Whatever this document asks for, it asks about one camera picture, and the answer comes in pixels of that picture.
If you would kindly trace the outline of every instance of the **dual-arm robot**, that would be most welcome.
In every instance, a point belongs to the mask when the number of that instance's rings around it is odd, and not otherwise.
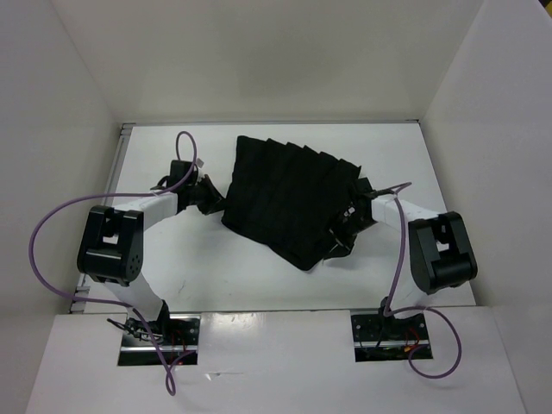
[[[174,160],[170,174],[153,190],[176,185],[191,167],[191,162]],[[349,254],[355,237],[375,223],[400,230],[395,197],[390,190],[375,191],[367,179],[358,179],[351,189],[352,204],[337,216],[329,229],[336,246],[328,257]],[[115,207],[93,207],[78,251],[78,269],[105,284],[120,301],[136,308],[153,333],[170,342],[179,331],[179,321],[171,320],[166,302],[152,291],[141,272],[144,232],[190,205],[209,215],[223,210],[224,203],[209,176],[202,174],[200,166],[194,166],[190,177],[172,192]],[[409,292],[412,289],[417,292],[409,295],[411,304],[425,294],[473,279],[477,265],[460,215],[439,214],[405,201],[401,204],[408,222],[409,248],[405,261],[410,262],[412,280],[417,286],[408,288]],[[142,323],[131,310],[121,328],[136,337],[144,334]]]

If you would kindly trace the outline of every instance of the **black joint actuator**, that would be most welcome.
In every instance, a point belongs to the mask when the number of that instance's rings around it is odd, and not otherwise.
[[[128,286],[140,274],[143,245],[143,212],[97,205],[88,214],[77,267],[96,282]]]
[[[477,275],[474,251],[460,214],[450,211],[414,220],[408,223],[408,234],[412,278],[423,292],[457,287]]]
[[[167,187],[176,185],[190,170],[191,162],[182,160],[173,160],[171,162],[171,172],[167,178]],[[190,177],[172,192],[179,196],[177,212],[190,205],[196,205],[203,214],[209,215],[224,210],[224,197],[215,188],[208,175],[199,178],[197,168],[194,168]]]

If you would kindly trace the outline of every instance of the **white tabletop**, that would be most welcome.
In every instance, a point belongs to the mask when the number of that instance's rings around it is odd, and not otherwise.
[[[218,190],[231,182],[238,135],[307,145],[362,166],[375,188],[412,181],[402,197],[445,211],[423,136],[416,123],[261,124],[134,127],[122,162],[117,191],[147,191],[168,174],[180,130],[198,143]],[[180,153],[191,158],[183,139]],[[266,246],[241,237],[221,222],[222,213],[203,216],[195,207],[151,228],[145,237],[142,271],[171,311],[282,311],[375,308],[388,293],[398,258],[398,233],[376,224],[362,232],[353,253],[326,260],[305,273]],[[405,267],[403,278],[411,278]],[[90,296],[113,298],[91,284]],[[427,297],[424,304],[474,305],[469,284]],[[86,313],[120,311],[87,304]]]
[[[354,362],[345,310],[203,314],[198,364],[175,369],[175,397],[162,367],[116,365],[121,331],[105,315],[57,316],[27,414],[524,413],[491,310],[442,311],[464,352],[440,380],[418,377],[406,361]],[[455,339],[441,318],[428,313],[426,322],[435,359],[415,363],[441,373]]]

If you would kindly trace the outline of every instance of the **pleated black fabric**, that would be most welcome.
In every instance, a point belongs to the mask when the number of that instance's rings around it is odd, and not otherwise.
[[[310,270],[336,245],[329,226],[360,171],[308,147],[238,136],[223,224]]]

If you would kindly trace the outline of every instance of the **folded black garment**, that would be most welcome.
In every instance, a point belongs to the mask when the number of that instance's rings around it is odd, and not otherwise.
[[[329,226],[360,172],[308,147],[238,136],[223,224],[310,270],[336,246]]]

